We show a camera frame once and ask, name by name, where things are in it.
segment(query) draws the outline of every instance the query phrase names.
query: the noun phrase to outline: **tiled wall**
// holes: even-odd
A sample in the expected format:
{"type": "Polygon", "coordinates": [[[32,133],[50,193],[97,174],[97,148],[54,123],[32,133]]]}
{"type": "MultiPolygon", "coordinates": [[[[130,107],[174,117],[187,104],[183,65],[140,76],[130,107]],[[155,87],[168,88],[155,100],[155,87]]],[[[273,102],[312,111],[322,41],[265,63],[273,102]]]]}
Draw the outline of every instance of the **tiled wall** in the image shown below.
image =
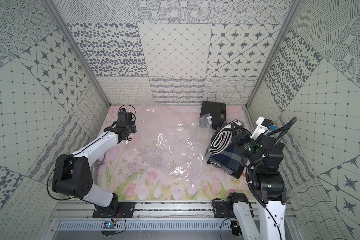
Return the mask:
{"type": "Polygon", "coordinates": [[[94,139],[107,110],[41,1],[0,1],[0,239],[40,237],[56,157],[94,139]]]}
{"type": "Polygon", "coordinates": [[[292,0],[54,2],[112,104],[237,105],[248,100],[292,0]]]}
{"type": "Polygon", "coordinates": [[[360,1],[304,0],[250,114],[282,126],[281,172],[307,239],[360,239],[360,1]]]}

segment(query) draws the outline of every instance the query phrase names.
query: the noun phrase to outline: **table surface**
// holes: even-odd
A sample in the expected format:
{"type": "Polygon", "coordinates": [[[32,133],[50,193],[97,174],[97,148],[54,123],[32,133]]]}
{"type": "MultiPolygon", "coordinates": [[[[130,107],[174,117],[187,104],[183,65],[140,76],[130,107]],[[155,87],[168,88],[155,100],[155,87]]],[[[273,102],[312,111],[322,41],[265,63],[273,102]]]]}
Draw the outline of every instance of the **table surface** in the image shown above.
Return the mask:
{"type": "MultiPolygon", "coordinates": [[[[176,175],[168,174],[162,167],[153,164],[145,156],[137,156],[136,150],[144,145],[139,136],[148,134],[146,127],[139,128],[139,118],[144,118],[147,106],[136,106],[137,133],[129,142],[122,141],[110,148],[103,163],[99,166],[97,185],[101,188],[114,192],[120,200],[212,200],[214,198],[225,199],[230,192],[245,193],[249,199],[251,195],[245,178],[235,179],[223,172],[213,164],[203,164],[200,170],[200,178],[197,185],[192,187],[187,180],[176,175]]],[[[182,123],[187,125],[198,122],[201,107],[197,106],[173,106],[164,107],[169,112],[176,113],[182,123]]],[[[105,127],[110,126],[117,120],[119,106],[111,106],[101,127],[99,135],[105,127]]],[[[227,121],[239,119],[248,128],[243,109],[241,107],[227,107],[227,121]]],[[[166,123],[175,121],[168,116],[155,116],[155,122],[162,124],[165,132],[166,123]]]]}

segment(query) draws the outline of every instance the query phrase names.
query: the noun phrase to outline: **diamond grid tile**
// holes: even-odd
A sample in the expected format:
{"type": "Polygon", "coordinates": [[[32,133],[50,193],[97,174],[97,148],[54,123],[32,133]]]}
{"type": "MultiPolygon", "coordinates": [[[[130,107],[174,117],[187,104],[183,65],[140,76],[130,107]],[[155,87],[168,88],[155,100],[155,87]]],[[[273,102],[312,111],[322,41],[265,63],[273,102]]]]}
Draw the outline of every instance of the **diamond grid tile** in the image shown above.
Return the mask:
{"type": "Polygon", "coordinates": [[[149,76],[204,77],[210,25],[138,24],[149,76]]]}
{"type": "Polygon", "coordinates": [[[291,131],[323,173],[360,155],[360,88],[326,60],[319,66],[283,116],[298,118],[291,131]]]}
{"type": "Polygon", "coordinates": [[[15,58],[0,68],[0,165],[25,174],[67,112],[15,58]]]}

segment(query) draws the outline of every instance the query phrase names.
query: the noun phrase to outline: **pink floral mat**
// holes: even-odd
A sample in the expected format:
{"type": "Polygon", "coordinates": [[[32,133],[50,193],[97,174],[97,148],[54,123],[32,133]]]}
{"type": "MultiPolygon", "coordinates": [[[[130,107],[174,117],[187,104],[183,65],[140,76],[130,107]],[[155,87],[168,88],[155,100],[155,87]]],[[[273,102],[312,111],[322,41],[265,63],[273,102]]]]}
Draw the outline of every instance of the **pink floral mat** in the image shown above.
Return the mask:
{"type": "MultiPolygon", "coordinates": [[[[135,108],[137,116],[144,111],[143,107],[135,108]]],[[[201,107],[174,106],[167,109],[180,114],[185,122],[190,124],[198,121],[201,107]]],[[[105,127],[117,120],[118,110],[118,106],[110,107],[99,135],[105,127]]],[[[226,118],[228,122],[239,119],[248,128],[241,107],[227,107],[226,118]]],[[[199,185],[195,188],[187,187],[184,182],[177,181],[171,175],[161,174],[152,167],[144,168],[129,151],[133,141],[134,139],[128,145],[123,141],[124,144],[121,142],[109,149],[105,154],[105,160],[99,166],[97,184],[107,191],[116,193],[120,200],[212,200],[225,199],[230,192],[242,192],[249,199],[254,199],[244,176],[235,179],[212,164],[206,164],[203,168],[199,185]]]]}

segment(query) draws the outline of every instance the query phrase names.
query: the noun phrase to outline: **plaid cloth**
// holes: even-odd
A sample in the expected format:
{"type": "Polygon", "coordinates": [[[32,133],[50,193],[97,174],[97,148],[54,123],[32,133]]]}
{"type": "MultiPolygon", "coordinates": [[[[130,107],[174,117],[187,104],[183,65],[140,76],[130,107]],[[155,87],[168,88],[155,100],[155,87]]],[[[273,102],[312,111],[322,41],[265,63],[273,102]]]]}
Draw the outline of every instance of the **plaid cloth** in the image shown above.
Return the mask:
{"type": "Polygon", "coordinates": [[[211,155],[207,163],[217,165],[221,170],[238,179],[244,170],[244,165],[241,163],[242,153],[243,151],[231,142],[221,153],[211,155]]]}

